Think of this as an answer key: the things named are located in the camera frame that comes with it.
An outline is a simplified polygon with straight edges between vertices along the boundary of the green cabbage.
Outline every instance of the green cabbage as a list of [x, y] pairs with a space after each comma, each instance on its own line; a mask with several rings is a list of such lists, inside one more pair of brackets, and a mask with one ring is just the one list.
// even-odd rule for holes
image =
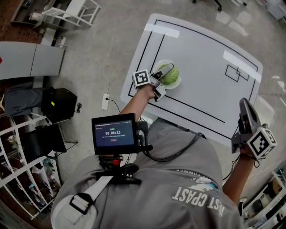
[[[161, 70], [165, 66], [167, 66], [167, 64], [163, 64], [159, 68], [159, 70]], [[160, 79], [160, 82], [164, 85], [170, 85], [172, 83], [175, 83], [178, 77], [179, 77], [179, 70], [176, 67], [174, 67], [167, 75], [165, 75], [162, 79]]]

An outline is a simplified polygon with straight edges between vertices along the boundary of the brown wall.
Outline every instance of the brown wall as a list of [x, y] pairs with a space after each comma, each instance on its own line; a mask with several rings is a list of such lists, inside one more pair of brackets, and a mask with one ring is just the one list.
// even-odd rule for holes
[[41, 43], [42, 36], [33, 28], [11, 25], [13, 17], [21, 0], [0, 0], [0, 41], [18, 41]]

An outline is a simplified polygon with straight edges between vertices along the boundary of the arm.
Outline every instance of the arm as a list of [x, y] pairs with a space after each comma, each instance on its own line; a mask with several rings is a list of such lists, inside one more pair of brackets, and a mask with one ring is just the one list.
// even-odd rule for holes
[[120, 112], [120, 115], [135, 113], [135, 120], [137, 121], [145, 109], [148, 101], [155, 97], [153, 90], [154, 87], [150, 84], [143, 86]]
[[[240, 153], [253, 156], [251, 149], [248, 146], [245, 149], [241, 149]], [[239, 202], [240, 195], [253, 169], [254, 162], [255, 161], [251, 158], [240, 157], [232, 174], [223, 186], [224, 194], [227, 195], [235, 204], [238, 204]]]

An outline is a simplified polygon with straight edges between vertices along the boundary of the black box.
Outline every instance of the black box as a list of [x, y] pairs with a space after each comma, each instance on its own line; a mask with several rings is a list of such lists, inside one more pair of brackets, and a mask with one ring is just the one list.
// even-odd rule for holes
[[77, 96], [65, 88], [43, 91], [42, 113], [52, 122], [70, 119], [75, 112]]

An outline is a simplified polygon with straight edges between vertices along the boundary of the small display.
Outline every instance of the small display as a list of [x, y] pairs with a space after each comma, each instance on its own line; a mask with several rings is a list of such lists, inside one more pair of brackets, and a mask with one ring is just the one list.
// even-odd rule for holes
[[132, 121], [95, 124], [97, 147], [134, 145]]

